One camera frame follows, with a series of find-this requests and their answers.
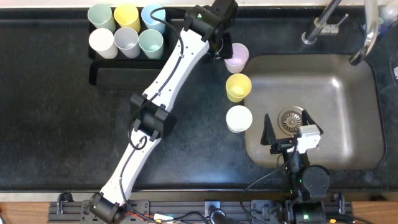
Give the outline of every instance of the white cup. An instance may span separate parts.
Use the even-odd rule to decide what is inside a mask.
[[[110,30],[99,28],[94,30],[88,38],[90,47],[98,52],[103,58],[115,58],[118,48],[114,44],[114,37]]]
[[[107,4],[95,4],[88,10],[87,17],[98,29],[105,28],[111,32],[116,30],[112,10]]]
[[[250,110],[245,106],[233,106],[226,114],[226,124],[233,133],[247,130],[253,121]]]
[[[157,30],[145,30],[138,38],[138,44],[151,59],[163,56],[163,36]]]
[[[150,17],[150,13],[154,10],[154,9],[158,9],[158,8],[162,8],[163,6],[161,6],[160,4],[150,4],[148,6],[146,6],[142,11],[141,11],[141,17],[142,20],[145,22],[145,25],[148,27],[148,29],[154,29],[159,31],[161,34],[164,33],[164,31],[166,30],[166,25],[154,20],[153,18]],[[160,20],[165,20],[166,18],[166,11],[164,9],[156,11],[153,13],[153,16],[157,19]]]
[[[135,58],[141,52],[138,45],[138,33],[130,27],[122,27],[114,33],[114,43],[129,58]]]
[[[229,72],[235,74],[243,71],[246,62],[249,59],[248,48],[240,43],[232,44],[233,56],[230,59],[225,59],[225,65]]]

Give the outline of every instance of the faucet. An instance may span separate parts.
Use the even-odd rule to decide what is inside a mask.
[[[302,34],[302,40],[305,44],[314,44],[318,35],[333,35],[338,33],[338,26],[348,17],[346,16],[337,25],[328,25],[326,21],[340,4],[341,0],[332,0],[320,17],[315,18],[308,32]],[[379,32],[379,11],[376,0],[364,0],[366,15],[366,38],[362,48],[349,58],[352,65],[359,64],[372,50]]]

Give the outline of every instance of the cup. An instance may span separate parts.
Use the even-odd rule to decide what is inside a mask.
[[[98,29],[105,28],[111,32],[116,30],[112,10],[107,4],[95,4],[88,10],[87,17]]]
[[[150,17],[150,13],[154,10],[154,9],[158,9],[158,8],[162,8],[163,6],[161,6],[160,4],[150,4],[148,6],[146,6],[142,11],[141,11],[141,17],[142,20],[145,22],[145,25],[148,27],[148,29],[154,29],[159,31],[161,34],[164,33],[164,31],[166,30],[166,25],[154,20],[153,18]],[[157,19],[160,20],[165,20],[166,18],[166,11],[164,9],[156,11],[153,13],[153,16]]]
[[[141,52],[138,45],[138,33],[130,27],[122,27],[114,33],[114,44],[129,58],[135,58]]]
[[[233,43],[232,50],[232,58],[224,60],[226,68],[231,73],[242,72],[249,59],[249,50],[245,45],[240,43]]]
[[[134,4],[122,4],[116,7],[114,19],[121,27],[131,27],[137,32],[141,29],[138,9]]]
[[[231,75],[226,81],[226,95],[234,103],[242,101],[251,91],[250,78],[243,74]]]
[[[94,30],[88,38],[90,47],[98,52],[103,58],[115,58],[118,48],[114,44],[114,37],[110,30],[99,28]]]
[[[253,121],[250,110],[245,106],[233,106],[226,114],[226,124],[233,133],[247,130]]]
[[[163,56],[163,36],[157,30],[145,30],[138,39],[138,44],[144,53],[151,59]]]

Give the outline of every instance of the drain strainer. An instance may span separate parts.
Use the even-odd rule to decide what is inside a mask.
[[[290,106],[280,112],[278,123],[284,133],[288,135],[297,133],[299,127],[303,125],[302,111],[303,109],[298,106]]]

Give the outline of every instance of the stainless steel sink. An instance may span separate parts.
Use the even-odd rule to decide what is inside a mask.
[[[277,138],[301,125],[301,109],[324,130],[312,164],[330,169],[368,169],[384,155],[373,71],[366,62],[348,63],[349,55],[263,55],[244,69],[252,90],[244,105],[253,123],[246,131],[246,150],[264,167],[276,167],[277,155],[260,145],[264,115],[269,114]]]

